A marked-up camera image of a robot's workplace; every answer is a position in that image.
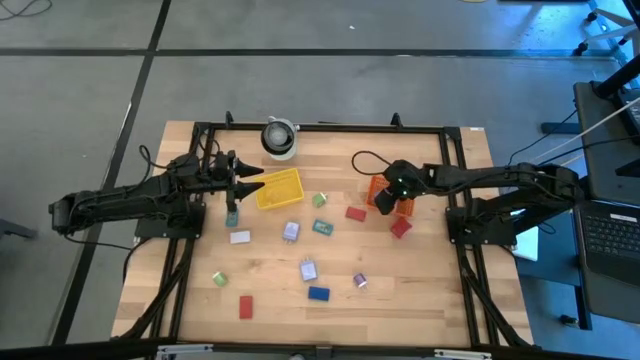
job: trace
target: wooden table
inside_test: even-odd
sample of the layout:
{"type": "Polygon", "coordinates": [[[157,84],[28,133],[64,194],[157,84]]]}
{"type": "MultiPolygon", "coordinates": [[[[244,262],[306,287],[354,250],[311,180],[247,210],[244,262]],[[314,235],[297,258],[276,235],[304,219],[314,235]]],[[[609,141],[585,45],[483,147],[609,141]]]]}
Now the wooden table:
{"type": "MultiPolygon", "coordinates": [[[[169,121],[160,144],[158,163],[188,151],[193,123],[169,121]]],[[[487,139],[481,128],[462,128],[469,168],[492,166],[487,139]]],[[[406,159],[417,166],[442,163],[438,137],[425,134],[300,132],[297,155],[287,162],[272,160],[262,149],[259,132],[217,131],[215,138],[226,152],[235,149],[240,159],[266,173],[298,168],[305,199],[279,209],[257,209],[255,195],[240,205],[236,229],[224,226],[224,195],[207,195],[202,237],[196,241],[179,338],[198,342],[246,342],[335,345],[469,346],[461,282],[454,247],[448,241],[444,208],[446,197],[416,199],[413,228],[401,240],[389,231],[394,216],[368,211],[364,223],[344,217],[347,206],[366,209],[370,178],[356,173],[351,156],[372,150],[393,161],[406,159]],[[316,209],[311,197],[329,195],[316,209]],[[334,224],[330,237],[311,230],[314,220],[334,224]],[[300,223],[299,240],[287,245],[282,232],[287,221],[300,223]],[[251,230],[251,243],[230,245],[231,231],[251,230]],[[309,257],[319,278],[301,280],[299,264],[309,257]],[[218,288],[216,271],[227,274],[229,284],[218,288]],[[366,290],[353,284],[364,273],[366,290]],[[329,302],[307,299],[309,285],[329,287],[329,302]],[[238,300],[252,295],[254,316],[238,319],[238,300]]],[[[455,150],[450,145],[452,162],[455,150]]],[[[381,171],[385,165],[362,155],[363,171],[381,171]]],[[[474,191],[492,197],[495,189],[474,191]]],[[[155,296],[167,249],[167,240],[152,239],[131,259],[116,315],[113,335],[128,330],[155,296]]],[[[492,298],[520,336],[531,332],[511,255],[484,246],[492,298]]],[[[487,341],[482,307],[476,299],[480,335],[487,341]]],[[[172,299],[167,302],[162,333],[168,332],[172,299]]]]}

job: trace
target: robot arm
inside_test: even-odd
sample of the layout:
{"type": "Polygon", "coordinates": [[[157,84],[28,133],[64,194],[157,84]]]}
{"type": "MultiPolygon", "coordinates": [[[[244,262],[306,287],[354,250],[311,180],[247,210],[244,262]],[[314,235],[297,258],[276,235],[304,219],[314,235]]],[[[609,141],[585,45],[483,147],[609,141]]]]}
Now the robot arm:
{"type": "Polygon", "coordinates": [[[375,198],[383,215],[398,200],[422,195],[455,195],[468,189],[515,187],[492,199],[473,198],[464,207],[447,209],[451,239],[464,244],[515,245],[515,235],[571,209],[584,198],[578,175],[557,165],[463,170],[457,166],[424,164],[417,168],[394,161],[383,175],[389,186],[375,198]]]}
{"type": "Polygon", "coordinates": [[[81,191],[66,195],[49,205],[52,227],[61,235],[73,234],[95,223],[129,219],[165,221],[168,227],[180,227],[192,218],[189,197],[192,194],[225,191],[227,209],[237,210],[242,200],[264,183],[242,183],[240,177],[264,170],[242,163],[234,151],[218,152],[212,165],[200,165],[193,154],[179,156],[166,171],[137,185],[101,191],[81,191]]]}

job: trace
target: red block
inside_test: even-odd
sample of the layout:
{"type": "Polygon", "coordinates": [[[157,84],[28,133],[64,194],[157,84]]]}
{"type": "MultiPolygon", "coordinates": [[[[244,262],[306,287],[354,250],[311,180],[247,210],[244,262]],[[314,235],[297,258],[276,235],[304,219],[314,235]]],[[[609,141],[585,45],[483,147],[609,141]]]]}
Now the red block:
{"type": "Polygon", "coordinates": [[[409,222],[405,218],[401,217],[398,219],[398,221],[395,222],[395,224],[393,224],[393,226],[391,227],[391,232],[398,239],[402,239],[404,233],[406,233],[412,227],[413,225],[409,224],[409,222]]]}
{"type": "Polygon", "coordinates": [[[240,319],[253,317],[253,296],[240,296],[240,319]]]}
{"type": "Polygon", "coordinates": [[[347,208],[347,214],[345,216],[350,219],[364,221],[364,218],[367,217],[367,212],[364,210],[352,208],[351,206],[349,206],[347,208]]]}

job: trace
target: yellow basket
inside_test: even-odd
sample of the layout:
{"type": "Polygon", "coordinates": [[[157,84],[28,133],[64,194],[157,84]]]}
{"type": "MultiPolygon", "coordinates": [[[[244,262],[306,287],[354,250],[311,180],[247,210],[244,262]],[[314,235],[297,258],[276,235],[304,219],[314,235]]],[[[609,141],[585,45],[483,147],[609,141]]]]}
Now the yellow basket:
{"type": "Polygon", "coordinates": [[[298,169],[287,169],[251,179],[262,181],[264,187],[256,192],[258,209],[269,210],[304,199],[298,169]]]}

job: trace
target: green block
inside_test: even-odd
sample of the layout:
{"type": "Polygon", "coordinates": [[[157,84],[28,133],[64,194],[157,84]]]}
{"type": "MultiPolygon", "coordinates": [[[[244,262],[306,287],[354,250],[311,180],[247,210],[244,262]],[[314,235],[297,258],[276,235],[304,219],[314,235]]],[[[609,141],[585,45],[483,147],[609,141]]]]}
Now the green block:
{"type": "Polygon", "coordinates": [[[227,279],[227,277],[223,273],[218,271],[217,273],[213,274],[213,282],[215,282],[216,285],[218,285],[220,287],[223,287],[223,286],[227,285],[229,280],[227,279]]]}
{"type": "Polygon", "coordinates": [[[327,195],[323,193],[315,194],[311,201],[313,201],[313,206],[320,207],[327,203],[327,195]]]}

